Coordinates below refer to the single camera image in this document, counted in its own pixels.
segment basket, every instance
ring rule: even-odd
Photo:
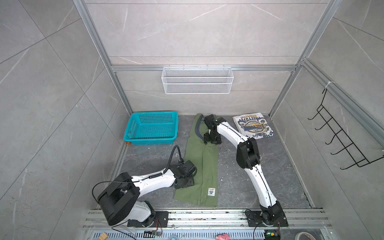
[[[233,73],[225,66],[166,67],[161,80],[166,94],[229,93]]]
[[[177,136],[177,112],[133,113],[124,140],[135,145],[170,144]]]

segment green fabric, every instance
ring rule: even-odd
[[[175,200],[207,207],[217,206],[217,162],[218,147],[210,142],[206,145],[195,133],[195,126],[201,114],[197,114],[189,132],[184,160],[190,160],[197,167],[195,185],[176,189]],[[204,122],[200,124],[200,134],[208,132]],[[214,196],[208,196],[208,188],[215,189]]]

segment pink object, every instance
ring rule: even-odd
[[[226,233],[225,234],[220,234],[219,236],[216,237],[216,240],[229,240],[229,239],[231,239],[231,238]]]

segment hook rack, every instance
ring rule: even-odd
[[[348,168],[350,168],[350,167],[352,167],[352,166],[354,166],[354,165],[357,165],[358,167],[363,167],[363,166],[365,166],[365,165],[371,164],[371,163],[373,163],[373,162],[375,162],[375,161],[377,161],[377,160],[380,160],[380,159],[384,158],[384,155],[383,155],[381,158],[375,159],[375,160],[373,160],[373,161],[369,161],[369,160],[365,157],[365,155],[360,151],[360,149],[356,146],[356,144],[352,141],[352,139],[348,136],[348,134],[344,131],[344,129],[340,126],[340,124],[336,121],[336,119],[334,119],[333,116],[328,112],[328,110],[323,106],[323,101],[324,101],[324,98],[325,98],[325,94],[327,93],[327,89],[326,89],[326,88],[323,90],[322,94],[323,94],[323,93],[324,93],[324,96],[323,96],[323,99],[321,100],[321,104],[320,104],[320,106],[316,109],[316,111],[317,111],[316,115],[313,116],[313,118],[311,118],[311,119],[308,118],[308,120],[312,120],[312,119],[314,119],[317,115],[320,115],[320,116],[322,117],[322,119],[325,121],[325,123],[324,123],[324,125],[322,125],[319,129],[315,128],[315,130],[320,130],[320,129],[322,129],[325,125],[328,125],[328,127],[332,130],[332,132],[333,132],[333,134],[334,134],[334,135],[333,135],[333,138],[331,139],[331,141],[330,141],[329,143],[325,143],[325,144],[330,145],[330,144],[332,143],[333,139],[335,139],[335,137],[336,137],[336,138],[339,140],[339,142],[341,143],[341,145],[343,146],[343,148],[342,148],[340,151],[338,151],[337,153],[331,153],[331,155],[336,155],[336,154],[338,154],[339,152],[341,152],[341,151],[343,151],[343,150],[346,150],[346,151],[348,152],[349,156],[350,156],[350,157],[352,158],[352,160],[355,162],[354,164],[350,165],[349,167],[346,167],[346,168],[340,168],[340,169],[345,170],[345,169],[348,169]],[[325,111],[329,114],[329,116],[331,117],[329,120],[325,120],[324,116],[320,113],[322,110],[325,110]],[[333,119],[333,120],[335,121],[335,123],[339,126],[339,128],[341,129],[340,131],[335,132],[335,131],[333,130],[333,128],[329,125],[329,121],[331,121],[332,119]],[[351,144],[345,145],[345,144],[341,141],[341,139],[340,139],[339,136],[338,136],[338,134],[341,133],[341,132],[343,132],[343,133],[348,137],[348,139],[352,142]],[[352,145],[353,145],[353,146],[359,151],[359,153],[362,155],[362,157],[363,157],[362,160],[356,161],[355,158],[354,158],[354,157],[351,155],[351,153],[348,151],[347,148],[350,147],[350,146],[352,146]]]

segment white zip tie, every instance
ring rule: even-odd
[[[327,85],[325,85],[325,88],[327,88],[330,83],[336,83],[336,82],[328,81]]]

